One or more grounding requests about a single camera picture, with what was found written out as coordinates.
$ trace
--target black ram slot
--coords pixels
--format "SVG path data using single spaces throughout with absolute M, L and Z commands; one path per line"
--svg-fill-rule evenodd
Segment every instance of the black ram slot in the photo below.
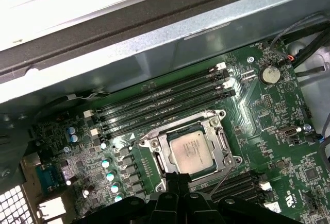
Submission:
M 108 134 L 107 139 L 111 139 L 111 138 L 119 136 L 119 135 L 124 135 L 124 134 L 126 134 L 126 133 L 128 133 L 132 130 L 138 129 L 142 126 L 150 125 L 150 124 L 152 124 L 154 122 L 157 122 L 157 121 L 159 121 L 161 119 L 164 119 L 164 118 L 170 118 L 170 117 L 175 116 L 176 114 L 178 114 L 180 112 L 183 112 L 183 111 L 191 110 L 193 108 L 197 108 L 197 107 L 201 107 L 201 106 L 210 105 L 210 104 L 214 103 L 216 100 L 232 97 L 235 94 L 236 94 L 235 90 L 230 90 L 230 91 L 224 92 L 224 93 L 223 92 L 216 92 L 216 93 L 214 93 L 214 97 L 210 97 L 208 99 L 208 101 L 206 101 L 206 102 L 204 102 L 204 101 L 197 102 L 194 105 L 186 106 L 186 107 L 180 109 L 179 111 L 175 110 L 175 112 L 168 112 L 166 115 L 163 115 L 162 117 L 151 118 L 151 119 L 146 120 L 144 122 L 141 122 L 137 125 L 132 125 L 132 126 L 129 126 L 127 128 L 120 129 L 119 131 Z
M 169 88 L 173 88 L 174 86 L 176 87 L 177 85 L 181 85 L 181 84 L 186 84 L 188 83 L 189 81 L 195 81 L 199 78 L 203 78 L 203 77 L 207 77 L 208 75 L 214 75 L 214 74 L 217 74 L 218 72 L 216 73 L 212 73 L 210 74 L 209 73 L 209 70 L 205 70 L 205 71 L 202 71 L 202 72 L 199 72 L 199 73 L 196 73 L 196 74 L 193 74 L 193 75 L 190 75 L 190 76 L 187 76 L 183 79 L 180 79 L 178 81 L 175 81 L 175 82 L 170 82 L 170 83 L 167 83 L 167 84 L 164 84 L 160 87 L 156 87 L 154 89 L 151 89 L 150 91 L 148 92 L 144 92 L 144 93 L 141 93 L 139 95 L 135 95 L 134 97 L 131 97 L 131 98 L 128 98 L 126 100 L 123 100 L 123 101 L 120 101 L 120 102 L 117 102 L 115 104 L 109 104 L 107 106 L 104 106 L 102 107 L 99 112 L 104 112 L 104 111 L 107 111 L 111 108 L 114 108 L 114 107 L 118 107 L 119 105 L 128 105 L 130 102 L 132 101 L 136 101 L 137 98 L 143 98 L 143 97 L 147 97 L 148 95 L 150 95 L 151 93 L 155 94 L 155 91 L 157 92 L 161 92 L 161 91 L 164 91 L 166 89 L 169 89 Z
M 205 91 L 206 92 L 212 91 L 212 90 L 215 89 L 216 86 L 217 85 L 215 83 L 214 83 L 214 85 L 210 85 L 210 83 L 205 84 L 204 86 L 203 85 L 202 86 L 201 85 L 197 85 L 194 88 L 183 90 L 181 93 L 176 94 L 176 96 L 171 94 L 170 97 L 169 96 L 166 96 L 166 97 L 162 96 L 160 99 L 150 99 L 150 100 L 148 100 L 148 101 L 146 101 L 144 103 L 141 103 L 140 105 L 132 106 L 131 108 L 127 108 L 127 109 L 122 110 L 122 111 L 119 111 L 119 112 L 111 113 L 110 115 L 102 116 L 100 119 L 105 122 L 108 119 L 118 118 L 118 117 L 120 117 L 123 114 L 126 114 L 127 115 L 128 112 L 133 113 L 134 111 L 141 110 L 142 108 L 146 108 L 146 107 L 148 107 L 148 106 L 150 106 L 152 104 L 158 103 L 158 102 L 166 101 L 166 100 L 168 100 L 170 98 L 178 98 L 179 96 L 191 94 L 193 92 L 197 92 L 198 90 L 200 90 L 200 91 L 203 90 L 203 92 L 205 92 Z
M 214 86 L 211 86 L 209 88 L 206 88 L 206 89 L 203 89 L 202 91 L 198 92 L 198 94 L 194 95 L 194 96 L 185 96 L 184 98 L 179 98 L 178 100 L 174 100 L 173 102 L 170 102 L 170 103 L 165 103 L 163 106 L 160 106 L 160 107 L 156 107 L 156 108 L 151 108 L 150 110 L 148 111 L 141 111 L 141 112 L 138 112 L 138 113 L 131 113 L 129 115 L 124 115 L 124 117 L 122 119 L 120 119 L 119 121 L 117 122 L 114 122 L 112 124 L 108 124 L 108 125 L 105 125 L 104 126 L 104 129 L 111 129 L 111 128 L 114 128 L 116 126 L 120 126 L 122 124 L 125 124 L 127 122 L 134 122 L 135 119 L 141 119 L 143 118 L 143 116 L 146 116 L 146 115 L 150 115 L 150 114 L 156 114 L 158 112 L 161 112 L 163 110 L 166 110 L 170 107 L 172 107 L 173 105 L 176 105 L 176 104 L 182 104 L 188 100 L 191 100 L 192 98 L 198 98 L 198 97 L 201 97 L 207 93 L 210 93 L 210 91 L 214 91 L 215 90 L 215 87 Z

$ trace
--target black cable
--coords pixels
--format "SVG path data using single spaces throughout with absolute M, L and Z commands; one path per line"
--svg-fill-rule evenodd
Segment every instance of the black cable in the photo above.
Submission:
M 307 71 L 296 72 L 295 76 L 297 76 L 297 77 L 310 76 L 310 75 L 317 74 L 317 73 L 320 73 L 320 72 L 324 72 L 324 67 L 323 66 L 312 68 L 312 69 L 307 70 Z
M 328 160 L 328 157 L 325 153 L 325 148 L 326 146 L 328 146 L 330 144 L 330 137 L 327 137 L 321 144 L 319 147 L 319 156 L 321 157 L 322 161 L 324 162 L 324 165 L 326 166 L 326 168 L 328 169 L 328 171 L 330 172 L 330 163 Z
M 296 56 L 292 63 L 296 68 L 305 62 L 311 55 L 313 55 L 322 45 L 330 42 L 330 27 L 320 33 L 312 42 L 310 42 L 304 49 L 302 49 Z
M 299 26 L 300 24 L 310 20 L 311 18 L 314 18 L 316 16 L 322 16 L 322 17 L 326 17 L 327 18 L 327 15 L 323 12 L 317 12 L 317 13 L 313 13 L 313 14 L 310 14 L 302 19 L 300 19 L 299 21 L 293 23 L 291 26 L 287 27 L 286 29 L 284 29 L 282 32 L 280 32 L 271 42 L 270 44 L 270 50 L 275 52 L 276 54 L 278 55 L 281 55 L 285 58 L 288 57 L 288 54 L 282 52 L 282 51 L 279 51 L 275 48 L 275 44 L 276 42 L 283 36 L 285 35 L 287 32 L 291 31 L 292 29 L 294 29 L 295 27 Z
M 322 135 L 323 137 L 325 137 L 325 132 L 326 132 L 326 130 L 327 130 L 329 124 L 330 124 L 330 113 L 329 113 L 328 117 L 326 118 L 326 121 L 325 121 L 325 123 L 324 123 L 324 125 L 323 125 L 323 129 L 322 129 L 322 132 L 321 132 L 321 135 Z

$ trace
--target integrated circuit chip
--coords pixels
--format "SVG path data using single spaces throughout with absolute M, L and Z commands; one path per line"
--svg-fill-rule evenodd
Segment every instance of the integrated circuit chip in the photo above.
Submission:
M 78 168 L 82 167 L 82 166 L 83 166 L 83 162 L 82 162 L 82 161 L 77 161 L 77 162 L 76 162 L 76 166 L 77 166 Z
M 201 130 L 170 141 L 174 163 L 182 174 L 195 174 L 213 166 L 213 160 Z
M 97 179 L 97 180 L 103 180 L 104 177 L 103 177 L 102 174 L 96 174 L 96 179 Z
M 318 172 L 315 168 L 311 168 L 305 171 L 307 180 L 312 180 L 318 177 Z
M 316 221 L 316 224 L 329 224 L 327 218 L 322 218 Z
M 93 199 L 92 199 L 92 203 L 93 203 L 93 204 L 98 204 L 98 199 L 97 199 L 97 198 L 93 198 Z

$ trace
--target capacitor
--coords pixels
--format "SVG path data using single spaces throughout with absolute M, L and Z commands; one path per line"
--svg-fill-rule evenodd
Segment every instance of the capacitor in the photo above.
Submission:
M 273 65 L 263 67 L 259 72 L 259 79 L 263 84 L 272 85 L 277 83 L 281 78 L 281 72 Z
M 88 196 L 89 193 L 92 192 L 94 189 L 95 189 L 95 187 L 93 185 L 90 185 L 90 186 L 87 187 L 87 189 L 84 190 L 84 194 L 86 196 Z
M 69 127 L 67 129 L 67 132 L 69 135 L 73 135 L 74 133 L 76 133 L 77 129 L 75 127 Z
M 63 151 L 64 151 L 64 153 L 70 153 L 71 148 L 69 148 L 68 146 L 65 146 L 65 147 L 63 148 Z
M 75 142 L 78 142 L 78 140 L 79 140 L 79 137 L 77 135 L 74 134 L 74 135 L 70 136 L 71 142 L 75 143 Z
M 119 202 L 119 201 L 123 200 L 123 198 L 124 198 L 124 194 L 121 193 L 121 192 L 119 192 L 119 193 L 116 195 L 116 197 L 114 198 L 114 202 Z
M 108 168 L 110 166 L 112 159 L 111 158 L 106 158 L 103 162 L 102 162 L 102 167 L 103 168 Z
M 110 190 L 112 193 L 117 193 L 119 191 L 119 187 L 120 187 L 120 183 L 119 182 L 115 182 L 112 184 Z
M 72 176 L 71 178 L 69 178 L 65 183 L 67 185 L 72 185 L 73 183 L 75 183 L 78 180 L 78 178 L 76 176 Z
M 101 147 L 101 149 L 106 149 L 107 144 L 105 142 L 104 143 L 101 143 L 100 147 Z
M 116 172 L 112 170 L 107 174 L 107 180 L 113 181 L 115 176 L 116 176 Z

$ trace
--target blue capacitor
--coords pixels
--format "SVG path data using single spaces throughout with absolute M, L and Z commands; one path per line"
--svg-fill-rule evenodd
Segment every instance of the blue capacitor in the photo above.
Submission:
M 77 142 L 78 139 L 79 139 L 79 138 L 78 138 L 77 135 L 72 135 L 72 136 L 70 136 L 70 141 L 73 142 L 73 143 Z
M 74 128 L 74 127 L 69 127 L 69 128 L 67 129 L 67 132 L 68 132 L 69 135 L 73 135 L 74 133 L 76 133 L 76 128 Z

